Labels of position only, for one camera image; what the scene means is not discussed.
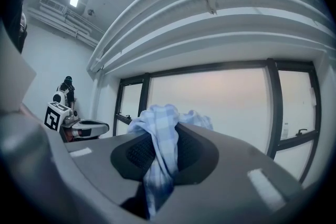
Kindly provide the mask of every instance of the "cloth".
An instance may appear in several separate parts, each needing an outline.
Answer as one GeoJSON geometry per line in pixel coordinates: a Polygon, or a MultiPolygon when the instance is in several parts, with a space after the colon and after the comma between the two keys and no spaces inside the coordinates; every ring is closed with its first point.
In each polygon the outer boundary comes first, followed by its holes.
{"type": "Polygon", "coordinates": [[[68,86],[64,82],[57,87],[57,91],[64,92],[65,106],[69,107],[71,102],[75,101],[75,89],[73,86],[68,86]]]}
{"type": "Polygon", "coordinates": [[[171,104],[150,106],[149,109],[142,111],[128,127],[129,133],[148,132],[152,136],[156,156],[143,177],[150,218],[155,216],[172,193],[174,176],[179,171],[177,167],[179,135],[175,130],[178,122],[213,130],[209,117],[200,116],[194,110],[190,110],[188,114],[179,114],[177,108],[171,104]]]}

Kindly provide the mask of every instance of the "person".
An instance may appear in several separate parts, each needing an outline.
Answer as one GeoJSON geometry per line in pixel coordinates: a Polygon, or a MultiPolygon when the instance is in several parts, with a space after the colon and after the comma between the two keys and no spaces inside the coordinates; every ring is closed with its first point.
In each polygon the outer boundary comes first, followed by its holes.
{"type": "Polygon", "coordinates": [[[65,105],[73,109],[75,105],[75,88],[72,86],[72,77],[67,76],[64,82],[57,87],[57,91],[65,94],[65,105]]]}

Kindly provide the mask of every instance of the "plaid cloth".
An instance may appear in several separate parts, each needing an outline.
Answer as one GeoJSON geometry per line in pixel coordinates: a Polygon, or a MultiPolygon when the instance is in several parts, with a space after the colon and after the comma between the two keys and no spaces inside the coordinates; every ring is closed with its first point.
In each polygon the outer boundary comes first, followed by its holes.
{"type": "Polygon", "coordinates": [[[128,127],[129,133],[148,132],[152,136],[156,157],[143,177],[150,217],[155,216],[174,188],[173,178],[179,171],[177,167],[179,135],[175,130],[178,122],[213,130],[209,117],[200,116],[194,110],[190,110],[188,114],[179,114],[177,108],[171,104],[150,106],[128,127]]]}

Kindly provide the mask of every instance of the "window handle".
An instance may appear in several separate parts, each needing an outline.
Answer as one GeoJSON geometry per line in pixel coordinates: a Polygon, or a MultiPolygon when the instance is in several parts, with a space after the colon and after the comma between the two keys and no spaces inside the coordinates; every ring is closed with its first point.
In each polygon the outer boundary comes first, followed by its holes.
{"type": "Polygon", "coordinates": [[[301,136],[303,135],[301,131],[308,131],[307,129],[300,129],[299,132],[295,136],[301,136]]]}

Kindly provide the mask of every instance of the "white tape strip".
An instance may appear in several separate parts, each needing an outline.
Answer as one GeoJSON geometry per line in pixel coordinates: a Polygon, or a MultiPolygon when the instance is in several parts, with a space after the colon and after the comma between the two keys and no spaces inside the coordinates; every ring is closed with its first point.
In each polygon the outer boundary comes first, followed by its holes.
{"type": "Polygon", "coordinates": [[[86,155],[86,154],[90,154],[91,152],[92,152],[92,150],[89,149],[88,147],[86,147],[86,148],[83,148],[82,150],[79,150],[79,151],[70,152],[70,156],[72,158],[74,158],[74,157],[79,157],[79,156],[83,156],[83,155],[86,155]]]}
{"type": "Polygon", "coordinates": [[[272,212],[279,210],[286,204],[282,195],[262,173],[261,169],[249,171],[247,176],[256,188],[261,199],[272,212]]]}

